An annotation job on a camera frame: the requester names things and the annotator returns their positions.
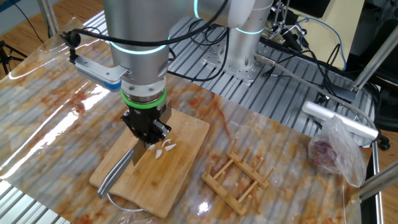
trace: plastic bag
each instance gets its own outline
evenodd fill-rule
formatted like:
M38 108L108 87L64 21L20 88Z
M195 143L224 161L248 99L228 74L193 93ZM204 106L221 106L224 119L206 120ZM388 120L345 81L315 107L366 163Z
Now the plastic bag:
M317 171L341 174L351 186L360 187L366 176L366 164L341 119L334 116L322 124L308 146L308 156Z

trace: knife handle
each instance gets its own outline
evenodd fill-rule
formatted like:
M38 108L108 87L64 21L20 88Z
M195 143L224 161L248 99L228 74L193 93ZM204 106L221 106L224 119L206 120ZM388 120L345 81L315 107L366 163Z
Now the knife handle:
M119 160L115 166L111 169L111 171L106 175L104 181L97 191L97 195L100 199L104 198L106 194L111 190L113 185L118 181L119 177L122 175L124 170L126 170L129 165L132 157L134 155L134 149L128 150L125 155Z

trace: clear plastic sheet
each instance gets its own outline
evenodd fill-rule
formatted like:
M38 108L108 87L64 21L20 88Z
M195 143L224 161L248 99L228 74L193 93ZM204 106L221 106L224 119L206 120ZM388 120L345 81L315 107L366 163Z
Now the clear plastic sheet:
M64 30L81 26L73 19ZM107 43L83 43L78 54L112 66ZM167 218L124 213L96 196L89 178L125 130L119 118L127 106L118 93L79 76L57 36L0 82L0 178L77 224L361 223L358 190L344 178L317 174L307 156L308 136L180 78L167 77L166 88L173 108L210 123ZM236 136L240 155L252 147L251 165L264 157L259 173L276 168L266 190L251 192L252 204L241 217L200 178L210 161L212 175L227 162L225 153ZM238 183L242 194L251 182L231 166L223 186L231 190Z
M316 170L341 174L353 187L360 187L365 181L366 164L361 150L337 116L325 121L321 133L311 139L308 156Z

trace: wooden floor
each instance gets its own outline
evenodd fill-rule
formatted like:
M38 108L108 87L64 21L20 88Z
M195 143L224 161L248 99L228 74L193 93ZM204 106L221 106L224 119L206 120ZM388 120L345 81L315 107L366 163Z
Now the wooden floor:
M55 15L60 27L63 27L71 18L77 17L82 22L87 21L97 13L103 10L102 0L61 0L54 5ZM43 40L47 40L47 30L41 14L30 19L37 33ZM9 32L0 36L0 40L4 40L11 46L18 46L18 50L29 55L41 43L36 38L32 28L25 21L13 28ZM15 67L17 63L11 63L11 67ZM0 78L5 76L3 69L0 67ZM391 148L387 152L379 151L380 169L383 170L389 164L398 160L398 133L390 133L383 131L391 140ZM395 184L382 193L384 223L395 224L398 220L398 184Z

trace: wooden cutting board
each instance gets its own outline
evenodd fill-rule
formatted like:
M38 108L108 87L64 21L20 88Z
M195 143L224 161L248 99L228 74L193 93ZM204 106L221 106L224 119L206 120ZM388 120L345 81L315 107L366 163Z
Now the wooden cutting board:
M171 139L171 143L177 145L167 152L162 148L162 142L156 144L156 149L161 149L162 155L155 159L155 151L146 151L135 167L129 164L109 191L160 218L165 218L169 213L210 128L208 123L177 110L172 110L167 124L172 131L166 139ZM94 171L90 184L99 187L112 167L137 141L126 128Z

